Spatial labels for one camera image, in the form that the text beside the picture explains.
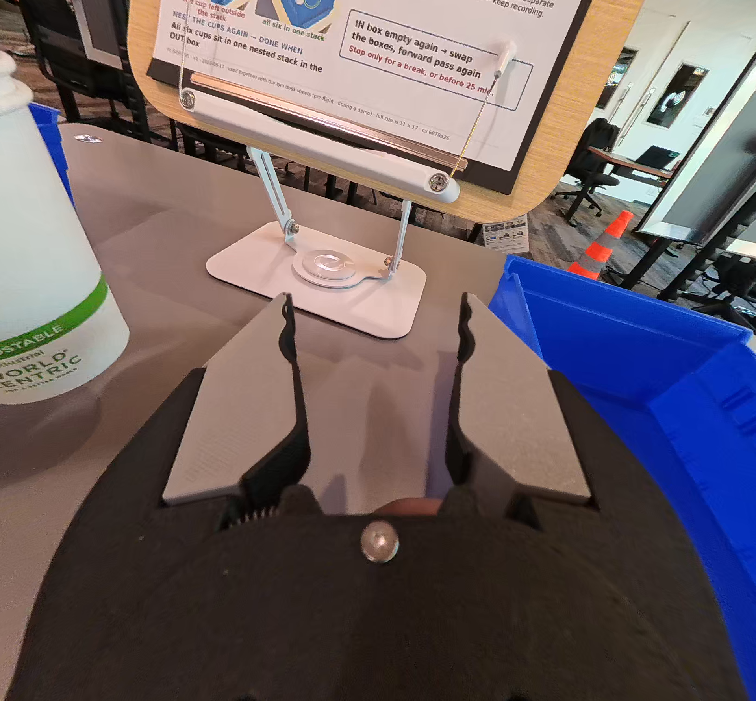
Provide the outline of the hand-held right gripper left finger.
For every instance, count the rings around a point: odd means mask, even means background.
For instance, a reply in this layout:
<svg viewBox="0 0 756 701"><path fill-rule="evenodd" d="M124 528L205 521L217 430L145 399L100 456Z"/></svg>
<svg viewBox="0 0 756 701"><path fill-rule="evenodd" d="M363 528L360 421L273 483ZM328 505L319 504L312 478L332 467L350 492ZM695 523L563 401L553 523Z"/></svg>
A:
<svg viewBox="0 0 756 701"><path fill-rule="evenodd" d="M167 505L221 496L278 507L311 459L292 295L282 293L204 367L163 491Z"/></svg>

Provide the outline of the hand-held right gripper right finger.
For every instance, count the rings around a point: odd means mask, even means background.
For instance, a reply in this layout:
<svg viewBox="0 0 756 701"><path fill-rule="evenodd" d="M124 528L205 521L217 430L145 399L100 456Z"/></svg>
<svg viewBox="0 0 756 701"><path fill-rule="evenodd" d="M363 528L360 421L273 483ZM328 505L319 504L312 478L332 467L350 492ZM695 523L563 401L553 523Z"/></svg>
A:
<svg viewBox="0 0 756 701"><path fill-rule="evenodd" d="M445 464L488 517L522 496L586 505L591 490L545 362L471 293L460 301Z"/></svg>

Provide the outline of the blue plastic bin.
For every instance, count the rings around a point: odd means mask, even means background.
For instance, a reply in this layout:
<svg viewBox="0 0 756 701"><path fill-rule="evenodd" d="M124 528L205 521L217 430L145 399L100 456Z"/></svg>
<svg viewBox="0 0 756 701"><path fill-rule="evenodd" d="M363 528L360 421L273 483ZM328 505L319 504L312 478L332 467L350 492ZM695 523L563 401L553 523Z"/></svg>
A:
<svg viewBox="0 0 756 701"><path fill-rule="evenodd" d="M63 150L62 135L59 127L60 111L47 105L31 102L29 110L36 126L44 140L52 162L56 167L63 187L65 188L70 202L75 206L68 176L68 162Z"/></svg>
<svg viewBox="0 0 756 701"><path fill-rule="evenodd" d="M619 586L701 699L754 699L754 334L534 261L490 310L618 437L583 450L597 510L528 522Z"/></svg>

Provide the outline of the stack of white paper cups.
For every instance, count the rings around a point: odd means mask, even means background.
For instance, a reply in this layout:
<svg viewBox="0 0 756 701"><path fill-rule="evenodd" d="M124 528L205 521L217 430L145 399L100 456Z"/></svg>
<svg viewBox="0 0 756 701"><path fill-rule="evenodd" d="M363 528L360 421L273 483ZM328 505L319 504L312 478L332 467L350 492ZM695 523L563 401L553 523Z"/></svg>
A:
<svg viewBox="0 0 756 701"><path fill-rule="evenodd" d="M1 403L87 384L129 330L44 144L31 90L1 61Z"/></svg>

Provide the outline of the printed paper sign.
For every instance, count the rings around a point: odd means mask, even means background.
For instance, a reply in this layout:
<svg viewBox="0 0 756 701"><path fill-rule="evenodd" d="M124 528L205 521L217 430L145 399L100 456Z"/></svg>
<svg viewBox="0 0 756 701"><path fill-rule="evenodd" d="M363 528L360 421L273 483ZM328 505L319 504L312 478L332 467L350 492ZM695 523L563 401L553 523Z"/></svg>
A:
<svg viewBox="0 0 756 701"><path fill-rule="evenodd" d="M527 215L482 224L481 235L484 247L489 250L507 254L521 254L530 250Z"/></svg>

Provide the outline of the orange traffic cone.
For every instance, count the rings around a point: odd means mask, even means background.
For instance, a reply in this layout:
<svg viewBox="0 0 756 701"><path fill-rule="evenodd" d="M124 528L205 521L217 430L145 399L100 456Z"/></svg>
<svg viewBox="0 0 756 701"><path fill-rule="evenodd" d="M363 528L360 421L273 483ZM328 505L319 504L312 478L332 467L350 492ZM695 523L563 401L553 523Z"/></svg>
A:
<svg viewBox="0 0 756 701"><path fill-rule="evenodd" d="M628 224L634 218L630 211L622 211L568 268L568 272L586 279L598 280Z"/></svg>

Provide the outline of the black office chair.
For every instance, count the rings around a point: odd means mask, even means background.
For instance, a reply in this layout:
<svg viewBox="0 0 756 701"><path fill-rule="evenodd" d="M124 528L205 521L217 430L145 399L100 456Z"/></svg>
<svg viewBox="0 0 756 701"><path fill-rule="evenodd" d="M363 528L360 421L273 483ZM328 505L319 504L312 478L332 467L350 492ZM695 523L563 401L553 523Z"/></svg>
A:
<svg viewBox="0 0 756 701"><path fill-rule="evenodd" d="M574 197L570 208L562 213L570 226L580 226L580 223L574 220L574 215L582 202L587 202L597 210L597 216L601 216L602 208L593 199L593 194L600 186L619 185L619 179L605 173L609 162L591 150L595 148L603 152L611 152L618 136L619 128L610 124L605 118L592 120L578 141L565 171L566 176L574 177L579 181L580 189L573 192L557 191L549 195L549 199Z"/></svg>

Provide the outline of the printed instruction sheet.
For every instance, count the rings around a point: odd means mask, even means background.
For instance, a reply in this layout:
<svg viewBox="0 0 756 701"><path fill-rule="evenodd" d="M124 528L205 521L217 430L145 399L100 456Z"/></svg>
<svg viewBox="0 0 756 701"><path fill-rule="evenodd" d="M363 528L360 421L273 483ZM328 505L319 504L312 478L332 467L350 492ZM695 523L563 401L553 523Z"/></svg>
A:
<svg viewBox="0 0 756 701"><path fill-rule="evenodd" d="M160 0L148 74L184 63L508 192L591 1Z"/></svg>

